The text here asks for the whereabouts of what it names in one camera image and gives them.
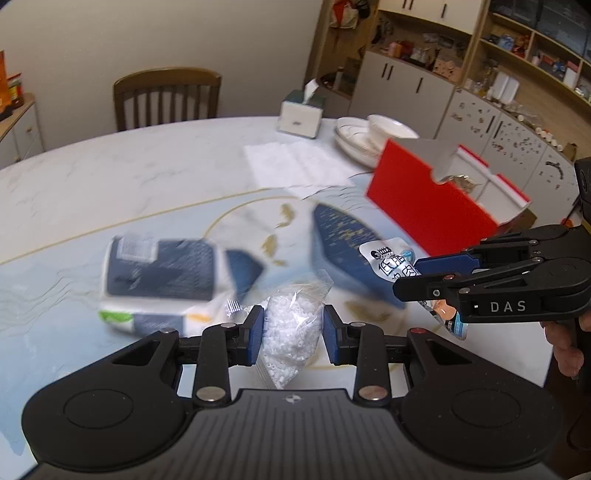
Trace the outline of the person's hand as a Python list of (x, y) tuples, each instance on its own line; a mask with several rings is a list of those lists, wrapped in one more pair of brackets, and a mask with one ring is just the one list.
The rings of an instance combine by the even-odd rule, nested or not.
[(541, 327), (544, 329), (546, 340), (553, 347), (560, 372), (567, 377), (576, 377), (584, 365), (585, 357), (575, 346), (574, 328), (556, 321), (544, 321)]

